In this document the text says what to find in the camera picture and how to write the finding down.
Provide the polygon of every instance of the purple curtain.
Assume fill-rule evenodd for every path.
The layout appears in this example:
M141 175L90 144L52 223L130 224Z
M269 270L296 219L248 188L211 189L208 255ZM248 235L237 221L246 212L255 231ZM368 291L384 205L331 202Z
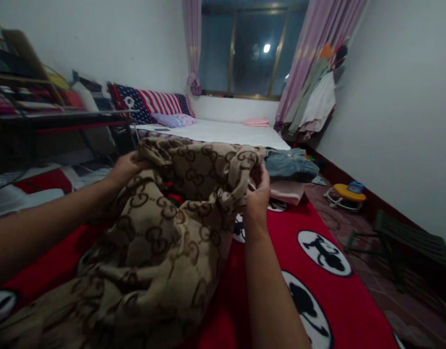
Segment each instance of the purple curtain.
M286 87L276 112L280 129L292 103L301 91L313 63L329 43L337 49L351 34L365 0L310 0L297 42Z
M191 73L188 84L193 95L201 95L197 72L199 71L200 42L202 33L202 0L184 0L186 4L186 17L188 27L189 60L191 62Z

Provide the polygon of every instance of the purple pillow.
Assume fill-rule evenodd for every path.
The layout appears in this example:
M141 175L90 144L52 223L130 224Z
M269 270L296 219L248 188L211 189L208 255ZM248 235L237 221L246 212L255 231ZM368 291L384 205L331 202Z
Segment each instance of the purple pillow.
M151 115L157 120L159 124L170 128L185 127L195 124L195 119L186 114L165 115L152 113Z

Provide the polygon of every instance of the green wooden chair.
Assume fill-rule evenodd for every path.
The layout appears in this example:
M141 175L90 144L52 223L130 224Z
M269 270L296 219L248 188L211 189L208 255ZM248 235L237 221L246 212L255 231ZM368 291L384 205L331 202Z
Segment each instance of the green wooden chair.
M376 232L376 234L359 233L356 230L353 230L350 234L345 251L347 254L349 252L360 252L365 254L380 254L386 257L395 278L396 288L400 292L405 292L402 266L410 259L404 258L399 254L396 241L409 246L432 261L446 267L446 244L441 237L427 233L424 230L411 228L408 225L389 217L382 210L379 210L377 213L373 231ZM351 246L356 236L375 237L380 239L383 251L378 252L352 248ZM417 263L425 262L423 258L418 258L417 260L413 259L411 261Z

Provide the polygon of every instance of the american flag pillow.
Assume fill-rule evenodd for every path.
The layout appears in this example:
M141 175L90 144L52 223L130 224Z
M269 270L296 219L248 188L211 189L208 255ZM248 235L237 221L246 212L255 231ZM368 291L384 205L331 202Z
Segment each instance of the american flag pillow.
M195 117L191 101L186 95L139 90L119 84L109 84L109 89L118 107L139 110L132 116L145 124L154 123L151 113L186 114Z

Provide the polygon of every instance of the mattress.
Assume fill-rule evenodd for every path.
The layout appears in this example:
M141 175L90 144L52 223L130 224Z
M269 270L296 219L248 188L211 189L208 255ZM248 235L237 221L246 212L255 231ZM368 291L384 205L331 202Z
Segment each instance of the mattress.
M157 132L165 128L161 125L137 125L141 137L157 136L147 131ZM194 125L180 128L169 128L169 131L158 131L160 135L174 135L201 142L222 142L232 144L248 144L274 149L289 150L291 147L271 127L248 127L243 124L226 123L199 119Z

